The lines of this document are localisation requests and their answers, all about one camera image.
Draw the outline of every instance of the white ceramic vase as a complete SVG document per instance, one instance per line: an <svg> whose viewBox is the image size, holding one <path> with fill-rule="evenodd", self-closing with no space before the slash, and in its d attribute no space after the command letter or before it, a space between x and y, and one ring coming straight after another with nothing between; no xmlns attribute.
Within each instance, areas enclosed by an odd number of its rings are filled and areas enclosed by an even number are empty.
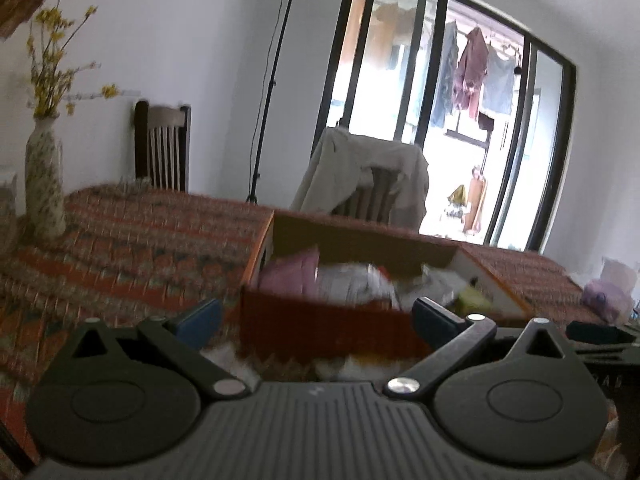
<svg viewBox="0 0 640 480"><path fill-rule="evenodd" d="M50 241L66 229L62 191L62 143L54 133L55 119L36 119L27 141L25 192L29 222L34 236Z"/></svg>

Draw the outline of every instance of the pink package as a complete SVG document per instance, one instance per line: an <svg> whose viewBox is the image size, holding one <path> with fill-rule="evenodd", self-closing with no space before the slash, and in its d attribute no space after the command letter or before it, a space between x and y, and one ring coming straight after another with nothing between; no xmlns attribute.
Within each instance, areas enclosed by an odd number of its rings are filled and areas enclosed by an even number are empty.
<svg viewBox="0 0 640 480"><path fill-rule="evenodd" d="M584 287L582 302L609 324L624 324L631 316L634 301L618 286L591 280Z"/></svg>
<svg viewBox="0 0 640 480"><path fill-rule="evenodd" d="M293 256L268 262L260 272L258 290L279 296L318 298L318 260L320 251L313 247Z"/></svg>

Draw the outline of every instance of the floor lamp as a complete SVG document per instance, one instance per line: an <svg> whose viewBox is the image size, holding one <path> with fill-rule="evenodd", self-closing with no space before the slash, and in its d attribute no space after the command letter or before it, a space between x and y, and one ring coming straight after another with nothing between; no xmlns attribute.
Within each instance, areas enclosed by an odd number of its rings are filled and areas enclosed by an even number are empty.
<svg viewBox="0 0 640 480"><path fill-rule="evenodd" d="M269 87L267 90L267 98L264 102L264 112L262 114L262 124L260 126L260 136L258 138L258 149L255 153L255 166L254 176L251 179L251 191L246 198L247 202L254 204L258 203L258 197L255 195L255 188L258 185L258 179L260 178L260 156L262 155L262 144L264 142L264 130L267 125L267 116L269 114L269 105L271 104L271 95L273 94L273 87L276 86L276 70L278 69L278 59L280 58L280 49L282 48L282 40L284 39L284 31L287 28L287 21L289 19L289 11L291 10L291 4L293 0L287 2L287 10L284 13L284 20L282 22L282 28L280 29L280 39L278 40L278 47L276 48L276 55L273 58L273 68L271 70L271 79L269 81Z"/></svg>

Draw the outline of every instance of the wooden chair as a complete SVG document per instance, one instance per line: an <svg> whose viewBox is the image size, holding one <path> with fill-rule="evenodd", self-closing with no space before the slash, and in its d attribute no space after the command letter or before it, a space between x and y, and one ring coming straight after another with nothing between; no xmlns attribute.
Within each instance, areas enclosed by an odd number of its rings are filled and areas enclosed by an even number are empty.
<svg viewBox="0 0 640 480"><path fill-rule="evenodd" d="M391 187L398 180L398 172L371 168L371 173L373 173L373 187L356 189L347 200L331 212L332 215L389 224L389 213L396 200L396 195L391 193Z"/></svg>
<svg viewBox="0 0 640 480"><path fill-rule="evenodd" d="M191 107L138 101L134 129L136 178L149 177L155 187L188 191Z"/></svg>

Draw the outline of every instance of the window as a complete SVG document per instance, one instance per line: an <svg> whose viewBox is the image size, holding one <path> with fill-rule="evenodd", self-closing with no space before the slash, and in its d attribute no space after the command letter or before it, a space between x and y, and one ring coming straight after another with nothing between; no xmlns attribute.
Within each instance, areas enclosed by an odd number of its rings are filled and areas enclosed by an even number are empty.
<svg viewBox="0 0 640 480"><path fill-rule="evenodd" d="M454 78L471 37L490 59L477 88L465 78L465 102L452 96L460 95ZM421 232L538 250L566 159L574 91L570 62L475 2L343 0L314 146L338 124L418 144L430 165ZM469 202L450 221L447 198L459 186Z"/></svg>

